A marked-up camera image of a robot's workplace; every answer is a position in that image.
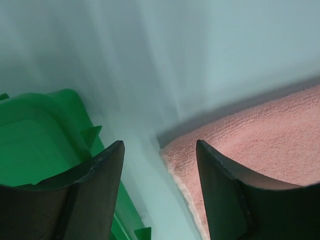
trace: green plastic bin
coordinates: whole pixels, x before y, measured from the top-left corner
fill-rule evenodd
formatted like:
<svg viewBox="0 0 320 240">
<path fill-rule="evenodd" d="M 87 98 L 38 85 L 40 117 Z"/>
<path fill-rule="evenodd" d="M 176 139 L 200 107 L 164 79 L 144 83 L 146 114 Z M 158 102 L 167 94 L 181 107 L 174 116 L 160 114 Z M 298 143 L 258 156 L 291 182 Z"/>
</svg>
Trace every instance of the green plastic bin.
<svg viewBox="0 0 320 240">
<path fill-rule="evenodd" d="M 9 98 L 0 95 L 0 183 L 37 184 L 100 153 L 101 126 L 93 126 L 79 95 L 70 89 Z M 150 240 L 125 186 L 120 183 L 111 240 Z"/>
</svg>

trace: folded towel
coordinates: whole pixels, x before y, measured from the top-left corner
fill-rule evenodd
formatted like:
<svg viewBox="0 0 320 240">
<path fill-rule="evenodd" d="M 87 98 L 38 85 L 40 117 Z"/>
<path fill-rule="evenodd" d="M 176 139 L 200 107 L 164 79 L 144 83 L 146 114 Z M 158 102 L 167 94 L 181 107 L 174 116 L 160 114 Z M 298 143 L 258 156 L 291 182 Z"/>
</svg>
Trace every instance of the folded towel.
<svg viewBox="0 0 320 240">
<path fill-rule="evenodd" d="M 320 85 L 224 117 L 161 150 L 204 240 L 210 239 L 196 142 L 268 177 L 298 185 L 320 180 Z"/>
</svg>

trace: pink cloth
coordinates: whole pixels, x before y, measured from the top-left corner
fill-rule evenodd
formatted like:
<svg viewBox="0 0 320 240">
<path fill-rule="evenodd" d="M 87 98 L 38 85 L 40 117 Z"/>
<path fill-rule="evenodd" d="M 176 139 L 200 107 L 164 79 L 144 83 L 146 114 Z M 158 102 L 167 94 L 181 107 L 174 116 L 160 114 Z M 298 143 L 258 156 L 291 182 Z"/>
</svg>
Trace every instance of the pink cloth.
<svg viewBox="0 0 320 240">
<path fill-rule="evenodd" d="M 209 240 L 196 158 L 198 139 L 266 176 L 298 185 L 318 182 L 320 85 L 224 117 L 177 138 L 161 150 L 202 238 Z"/>
</svg>

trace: white surface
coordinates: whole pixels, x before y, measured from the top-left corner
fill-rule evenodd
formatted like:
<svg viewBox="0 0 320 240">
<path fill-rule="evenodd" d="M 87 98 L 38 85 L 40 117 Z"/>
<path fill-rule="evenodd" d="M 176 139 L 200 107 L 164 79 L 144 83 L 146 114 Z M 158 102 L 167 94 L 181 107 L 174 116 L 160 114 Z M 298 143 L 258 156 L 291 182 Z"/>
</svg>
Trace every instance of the white surface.
<svg viewBox="0 0 320 240">
<path fill-rule="evenodd" d="M 153 240 L 199 240 L 156 135 L 203 111 L 320 72 L 316 0 L 3 0 L 0 89 L 72 88 Z"/>
</svg>

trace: green basket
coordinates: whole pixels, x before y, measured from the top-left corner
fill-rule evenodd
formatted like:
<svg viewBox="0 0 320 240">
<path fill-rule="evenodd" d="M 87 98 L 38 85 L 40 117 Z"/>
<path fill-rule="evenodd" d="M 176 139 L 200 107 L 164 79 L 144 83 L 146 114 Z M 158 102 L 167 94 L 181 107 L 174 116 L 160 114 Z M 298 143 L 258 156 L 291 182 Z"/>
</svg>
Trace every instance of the green basket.
<svg viewBox="0 0 320 240">
<path fill-rule="evenodd" d="M 9 98 L 0 95 L 0 183 L 37 184 L 100 153 L 101 126 L 93 126 L 70 89 Z M 150 240 L 125 186 L 119 185 L 111 240 Z"/>
</svg>

